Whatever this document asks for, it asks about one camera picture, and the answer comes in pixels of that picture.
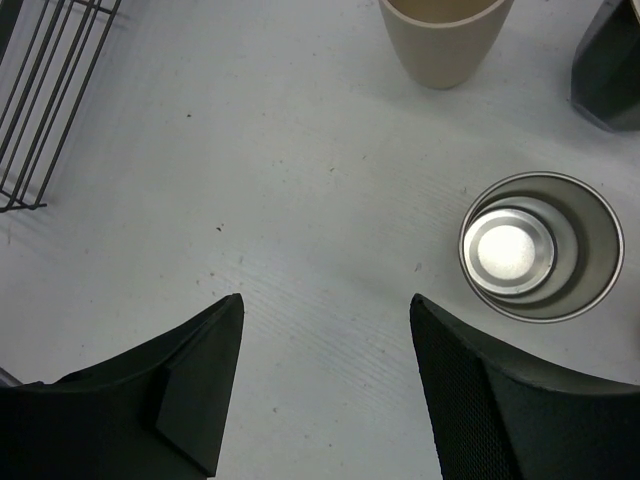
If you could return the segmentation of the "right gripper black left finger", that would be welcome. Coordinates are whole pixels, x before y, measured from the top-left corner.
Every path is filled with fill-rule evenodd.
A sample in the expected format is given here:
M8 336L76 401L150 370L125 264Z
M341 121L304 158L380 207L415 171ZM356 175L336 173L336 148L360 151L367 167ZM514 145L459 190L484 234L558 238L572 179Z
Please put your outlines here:
M2 478L214 477L243 324L235 293L54 383L3 371Z

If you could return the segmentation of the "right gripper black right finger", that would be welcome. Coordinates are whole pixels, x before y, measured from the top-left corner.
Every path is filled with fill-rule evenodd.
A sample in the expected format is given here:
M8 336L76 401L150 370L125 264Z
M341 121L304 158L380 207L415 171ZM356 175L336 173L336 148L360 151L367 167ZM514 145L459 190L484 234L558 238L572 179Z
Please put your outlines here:
M538 358L420 294L410 326L443 478L638 478L638 386Z

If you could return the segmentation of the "beige cup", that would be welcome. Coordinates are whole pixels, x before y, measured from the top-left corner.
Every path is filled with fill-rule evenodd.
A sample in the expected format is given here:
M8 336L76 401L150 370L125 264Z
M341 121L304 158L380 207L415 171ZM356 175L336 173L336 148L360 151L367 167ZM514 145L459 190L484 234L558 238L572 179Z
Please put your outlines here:
M493 47L513 2L379 2L392 46L412 80L431 89L467 81Z

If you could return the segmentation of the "black mug cream inside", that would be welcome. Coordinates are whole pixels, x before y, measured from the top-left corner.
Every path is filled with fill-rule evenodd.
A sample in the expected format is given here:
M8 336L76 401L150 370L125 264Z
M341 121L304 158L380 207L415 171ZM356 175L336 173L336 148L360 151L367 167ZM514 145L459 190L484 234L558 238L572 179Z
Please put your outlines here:
M639 3L605 1L576 48L570 102L610 132L639 130Z

